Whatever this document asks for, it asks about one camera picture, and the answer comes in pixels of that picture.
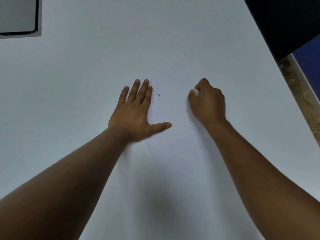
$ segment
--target white table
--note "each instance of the white table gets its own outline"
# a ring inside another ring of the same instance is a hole
[[[102,132],[122,86],[184,64],[234,127],[320,199],[320,151],[243,0],[43,0],[42,36],[0,40],[0,197]],[[144,142],[81,239],[258,239],[221,160],[167,187]]]

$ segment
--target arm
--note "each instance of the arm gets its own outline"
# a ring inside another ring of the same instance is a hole
[[[152,87],[125,87],[108,128],[0,200],[1,239],[78,239],[121,153],[171,126],[149,125]]]
[[[190,91],[194,116],[217,144],[250,217],[266,240],[320,239],[320,203],[276,169],[226,120],[224,96],[206,79]]]

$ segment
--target forearm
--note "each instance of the forearm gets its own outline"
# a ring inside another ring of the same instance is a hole
[[[0,235],[78,239],[127,142],[122,131],[106,129],[7,195],[0,201]]]
[[[320,204],[290,181],[228,122],[208,125],[254,223],[270,239],[320,239]]]

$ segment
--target paper sheet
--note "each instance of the paper sheet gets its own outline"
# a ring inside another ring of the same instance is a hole
[[[145,142],[160,173],[170,183],[186,178],[203,165],[208,157],[205,148],[213,146],[208,133],[192,115],[187,99],[200,79],[190,77],[187,69],[179,65],[150,79],[154,90],[149,123],[170,122],[172,127]]]

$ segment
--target right hand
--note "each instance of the right hand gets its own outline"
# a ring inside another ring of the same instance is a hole
[[[194,87],[199,90],[199,97],[190,90],[188,100],[193,115],[206,128],[213,124],[226,122],[226,104],[220,89],[214,88],[205,78]]]

